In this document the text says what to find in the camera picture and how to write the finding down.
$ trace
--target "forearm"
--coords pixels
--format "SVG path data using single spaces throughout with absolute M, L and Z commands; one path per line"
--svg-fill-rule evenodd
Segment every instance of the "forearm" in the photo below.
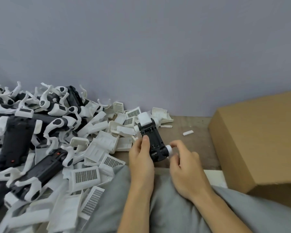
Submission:
M 131 186 L 118 233 L 149 233 L 151 194 Z
M 213 233 L 252 233 L 225 201 L 215 193 L 195 198 L 193 203 Z

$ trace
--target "hand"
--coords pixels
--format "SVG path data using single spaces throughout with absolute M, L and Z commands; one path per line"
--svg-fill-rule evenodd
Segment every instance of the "hand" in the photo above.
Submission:
M 147 135 L 135 141 L 129 151 L 131 188 L 142 188 L 151 195 L 154 188 L 154 164 L 150 157 L 150 140 Z
M 170 159 L 170 174 L 173 184 L 181 196 L 194 204 L 215 195 L 202 168 L 199 155 L 190 152 L 181 140 L 172 141 L 171 147 L 179 149 Z

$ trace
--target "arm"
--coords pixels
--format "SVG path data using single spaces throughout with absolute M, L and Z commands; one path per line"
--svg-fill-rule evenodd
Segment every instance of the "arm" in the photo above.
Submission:
M 150 198 L 154 187 L 154 165 L 148 136 L 137 140 L 129 151 L 131 186 L 118 233 L 148 233 Z
M 190 152 L 182 141 L 172 141 L 179 149 L 170 160 L 170 173 L 175 188 L 201 213 L 213 233 L 252 232 L 218 196 L 209 183 L 196 152 Z

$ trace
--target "wooden floor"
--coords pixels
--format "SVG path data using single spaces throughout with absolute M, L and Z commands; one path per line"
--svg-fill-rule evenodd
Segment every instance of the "wooden floor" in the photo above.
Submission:
M 208 170 L 221 170 L 217 154 L 214 150 L 213 143 L 209 134 L 208 125 L 211 117 L 185 117 L 172 116 L 172 128 L 159 128 L 165 145 L 173 140 L 182 140 L 190 151 L 199 154 L 203 168 Z M 182 133 L 193 130 L 194 133 L 183 136 Z M 128 152 L 116 152 L 114 156 L 128 164 Z M 169 167 L 168 159 L 155 163 L 156 167 Z

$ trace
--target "left hand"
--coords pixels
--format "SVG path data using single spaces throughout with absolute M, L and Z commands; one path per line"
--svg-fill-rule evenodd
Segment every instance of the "left hand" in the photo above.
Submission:
M 150 140 L 147 135 L 135 141 L 129 151 L 131 188 L 143 189 L 150 195 L 154 188 L 154 164 L 150 157 Z

